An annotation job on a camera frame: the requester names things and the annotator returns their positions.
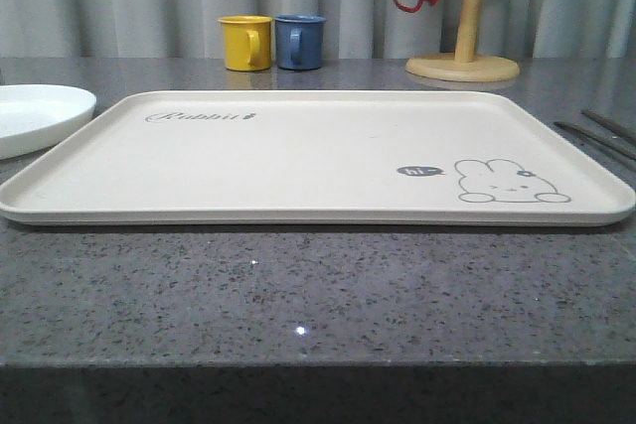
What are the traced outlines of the silver metal fork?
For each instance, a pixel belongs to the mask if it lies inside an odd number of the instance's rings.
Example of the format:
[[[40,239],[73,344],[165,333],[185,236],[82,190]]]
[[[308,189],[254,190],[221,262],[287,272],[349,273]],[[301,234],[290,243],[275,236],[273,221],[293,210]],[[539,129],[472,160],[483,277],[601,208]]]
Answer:
[[[635,160],[636,159],[636,155],[634,152],[632,152],[631,150],[627,149],[626,147],[620,146],[618,144],[614,144],[612,142],[610,142],[608,139],[603,138],[602,136],[586,130],[580,126],[577,126],[575,124],[569,123],[569,122],[563,122],[563,121],[555,121],[554,125],[557,126],[560,129],[563,129],[565,131],[568,131],[572,134],[581,136],[581,137],[585,137],[587,139],[590,139],[592,141],[595,141],[596,143],[603,145],[607,148],[609,148],[610,150],[617,152],[618,154],[627,157],[631,160]]]

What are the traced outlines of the white round plate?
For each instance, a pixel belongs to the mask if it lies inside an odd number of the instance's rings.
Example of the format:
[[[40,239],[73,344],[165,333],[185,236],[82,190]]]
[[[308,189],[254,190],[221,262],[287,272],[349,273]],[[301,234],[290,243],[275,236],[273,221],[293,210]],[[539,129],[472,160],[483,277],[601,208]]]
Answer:
[[[54,146],[91,121],[96,96],[65,85],[1,87],[1,158]]]

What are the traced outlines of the cream rabbit serving tray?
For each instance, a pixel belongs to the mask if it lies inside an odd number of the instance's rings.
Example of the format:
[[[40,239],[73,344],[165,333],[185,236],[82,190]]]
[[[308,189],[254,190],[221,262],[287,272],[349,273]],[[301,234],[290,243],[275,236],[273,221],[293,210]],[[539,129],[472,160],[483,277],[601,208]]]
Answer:
[[[1,188],[28,224],[596,226],[634,208],[516,103],[472,91],[135,94]]]

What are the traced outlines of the blue enamel mug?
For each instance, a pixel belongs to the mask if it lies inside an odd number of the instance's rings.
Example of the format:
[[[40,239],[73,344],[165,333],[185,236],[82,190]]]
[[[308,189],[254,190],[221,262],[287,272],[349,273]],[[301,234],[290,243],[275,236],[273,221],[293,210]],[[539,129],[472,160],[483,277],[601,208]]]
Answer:
[[[277,15],[274,18],[277,66],[293,71],[321,68],[325,22],[321,16]]]

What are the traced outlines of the yellow enamel mug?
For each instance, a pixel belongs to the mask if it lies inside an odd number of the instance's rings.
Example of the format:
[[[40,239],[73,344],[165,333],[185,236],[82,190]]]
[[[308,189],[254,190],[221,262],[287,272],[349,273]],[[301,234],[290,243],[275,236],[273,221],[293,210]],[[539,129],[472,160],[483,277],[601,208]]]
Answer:
[[[231,71],[264,71],[272,65],[272,18],[258,15],[221,17],[225,66]]]

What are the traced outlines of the wooden mug tree stand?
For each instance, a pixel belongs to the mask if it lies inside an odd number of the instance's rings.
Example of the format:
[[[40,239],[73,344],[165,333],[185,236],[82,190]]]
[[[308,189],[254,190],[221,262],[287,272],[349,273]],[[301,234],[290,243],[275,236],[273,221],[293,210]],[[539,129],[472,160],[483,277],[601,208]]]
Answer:
[[[516,62],[477,54],[482,3],[483,0],[462,0],[453,53],[410,58],[405,69],[418,76],[450,81],[488,82],[517,77],[520,67]]]

